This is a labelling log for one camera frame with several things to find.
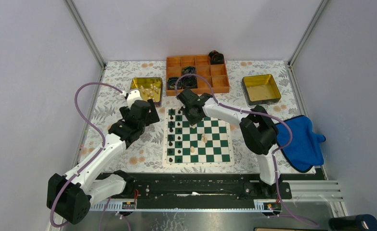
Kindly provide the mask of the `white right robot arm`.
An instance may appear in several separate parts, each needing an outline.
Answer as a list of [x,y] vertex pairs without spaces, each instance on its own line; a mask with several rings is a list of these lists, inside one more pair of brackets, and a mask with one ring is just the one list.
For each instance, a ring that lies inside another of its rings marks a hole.
[[277,144],[278,129],[272,117],[261,106],[250,109],[235,108],[217,101],[213,95],[197,95],[185,89],[177,95],[181,110],[191,125],[205,117],[213,117],[240,128],[246,147],[257,156],[260,168],[260,192],[266,198],[279,193],[280,173],[275,166],[272,148]]

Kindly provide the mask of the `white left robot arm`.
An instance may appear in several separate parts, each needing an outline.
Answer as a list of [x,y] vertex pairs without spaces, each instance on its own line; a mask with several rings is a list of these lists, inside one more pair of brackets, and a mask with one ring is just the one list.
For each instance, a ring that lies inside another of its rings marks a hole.
[[132,195],[134,186],[126,173],[116,171],[103,180],[97,177],[140,138],[147,126],[159,122],[159,117],[153,100],[136,100],[130,107],[121,107],[120,113],[122,118],[111,125],[103,144],[65,174],[50,177],[46,202],[51,210],[50,220],[56,213],[77,224],[102,200],[118,194],[123,198]]

